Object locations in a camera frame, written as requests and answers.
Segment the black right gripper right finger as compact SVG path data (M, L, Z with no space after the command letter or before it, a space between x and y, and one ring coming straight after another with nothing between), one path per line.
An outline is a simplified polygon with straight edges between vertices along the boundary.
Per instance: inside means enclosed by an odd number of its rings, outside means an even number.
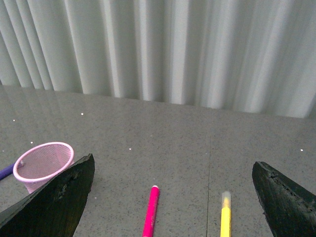
M316 235L316 196L269 164L257 161L252 180L275 237Z

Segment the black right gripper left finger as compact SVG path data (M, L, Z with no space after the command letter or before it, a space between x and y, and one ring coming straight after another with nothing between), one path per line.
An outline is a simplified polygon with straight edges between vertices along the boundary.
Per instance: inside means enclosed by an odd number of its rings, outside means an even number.
M2 237L71 237L79 224L95 173L92 154L82 157L0 214Z

